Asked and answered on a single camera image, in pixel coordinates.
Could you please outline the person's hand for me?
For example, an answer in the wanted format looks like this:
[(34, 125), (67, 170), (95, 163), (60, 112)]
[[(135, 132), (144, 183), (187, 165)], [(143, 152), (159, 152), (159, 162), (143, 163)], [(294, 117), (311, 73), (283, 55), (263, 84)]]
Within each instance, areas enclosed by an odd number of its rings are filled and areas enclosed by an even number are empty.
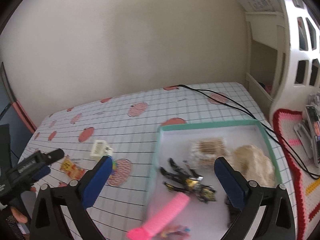
[(36, 188), (32, 186), (29, 191), (24, 191), (21, 194), (22, 204), (25, 207), (26, 211), (21, 212), (22, 208), (18, 209), (14, 206), (11, 206), (12, 215), (19, 223), (26, 224), (29, 222), (33, 214), (33, 209), (36, 201)]

